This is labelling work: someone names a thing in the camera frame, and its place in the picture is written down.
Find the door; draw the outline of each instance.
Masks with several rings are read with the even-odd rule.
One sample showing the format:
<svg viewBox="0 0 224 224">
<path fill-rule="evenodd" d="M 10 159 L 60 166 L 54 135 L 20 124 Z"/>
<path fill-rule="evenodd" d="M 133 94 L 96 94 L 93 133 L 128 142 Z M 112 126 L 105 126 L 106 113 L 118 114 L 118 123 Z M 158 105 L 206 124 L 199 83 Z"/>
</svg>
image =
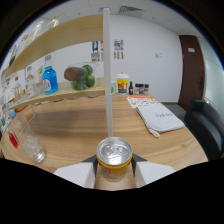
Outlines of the door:
<svg viewBox="0 0 224 224">
<path fill-rule="evenodd" d="M 178 105 L 188 109 L 192 98 L 202 99 L 205 69 L 201 47 L 195 36 L 180 35 L 183 55 L 183 77 Z"/>
</svg>

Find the white pole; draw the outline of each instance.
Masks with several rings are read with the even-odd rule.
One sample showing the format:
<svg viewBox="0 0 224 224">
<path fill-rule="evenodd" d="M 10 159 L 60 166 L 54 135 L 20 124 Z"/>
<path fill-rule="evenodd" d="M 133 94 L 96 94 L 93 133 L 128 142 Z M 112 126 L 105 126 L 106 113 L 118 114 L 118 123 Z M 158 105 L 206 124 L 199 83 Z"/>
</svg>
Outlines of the white pole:
<svg viewBox="0 0 224 224">
<path fill-rule="evenodd" d="M 110 9 L 103 9 L 103 57 L 104 57 L 104 85 L 107 113 L 108 137 L 113 136 L 111 68 L 110 68 Z"/>
</svg>

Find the ceiling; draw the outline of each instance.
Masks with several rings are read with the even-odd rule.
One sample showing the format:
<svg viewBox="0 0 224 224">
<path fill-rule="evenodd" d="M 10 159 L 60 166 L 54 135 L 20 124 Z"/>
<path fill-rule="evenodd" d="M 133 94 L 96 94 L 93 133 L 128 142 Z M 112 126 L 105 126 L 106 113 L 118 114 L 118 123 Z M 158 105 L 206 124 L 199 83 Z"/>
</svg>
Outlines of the ceiling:
<svg viewBox="0 0 224 224">
<path fill-rule="evenodd" d="M 119 11 L 122 6 L 137 8 L 142 12 L 136 14 L 129 11 L 120 14 Z M 72 0 L 57 6 L 41 17 L 52 20 L 53 16 L 59 15 L 61 24 L 78 17 L 102 14 L 100 9 L 105 7 L 110 8 L 111 15 L 135 16 L 159 24 L 177 35 L 194 35 L 204 38 L 182 15 L 152 0 Z"/>
</svg>

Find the wall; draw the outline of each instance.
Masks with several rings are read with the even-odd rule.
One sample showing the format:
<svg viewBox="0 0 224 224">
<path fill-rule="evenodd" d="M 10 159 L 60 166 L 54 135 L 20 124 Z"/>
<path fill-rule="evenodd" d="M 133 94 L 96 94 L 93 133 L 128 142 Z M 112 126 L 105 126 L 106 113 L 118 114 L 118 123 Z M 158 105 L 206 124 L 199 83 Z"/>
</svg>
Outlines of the wall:
<svg viewBox="0 0 224 224">
<path fill-rule="evenodd" d="M 209 43 L 198 38 L 202 49 L 205 64 L 205 91 L 204 99 L 206 99 L 224 118 L 224 72 L 222 64 L 215 54 Z"/>
<path fill-rule="evenodd" d="M 143 19 L 112 15 L 110 36 L 112 80 L 116 80 L 116 74 L 123 72 L 129 75 L 133 83 L 149 84 L 149 92 L 158 100 L 178 102 L 183 66 L 178 35 Z M 119 38 L 124 40 L 123 60 L 113 58 L 113 40 Z M 91 52 L 91 43 L 83 43 L 52 53 L 58 82 L 66 81 L 64 70 L 69 64 L 90 61 Z M 162 53 L 162 57 L 156 58 L 155 52 Z M 34 71 L 41 62 L 44 63 L 44 57 L 32 64 Z M 103 62 L 99 62 L 97 77 L 103 76 Z"/>
</svg>

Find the aluminum can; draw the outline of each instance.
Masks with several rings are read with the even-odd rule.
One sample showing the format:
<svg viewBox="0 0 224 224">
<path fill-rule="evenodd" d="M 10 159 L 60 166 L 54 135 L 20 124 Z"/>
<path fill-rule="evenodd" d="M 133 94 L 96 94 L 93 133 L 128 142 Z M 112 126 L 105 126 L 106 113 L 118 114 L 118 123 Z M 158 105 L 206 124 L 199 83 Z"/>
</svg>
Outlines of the aluminum can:
<svg viewBox="0 0 224 224">
<path fill-rule="evenodd" d="M 102 140 L 96 150 L 96 158 L 106 180 L 117 182 L 125 177 L 127 165 L 133 153 L 131 145 L 123 138 L 109 137 Z"/>
</svg>

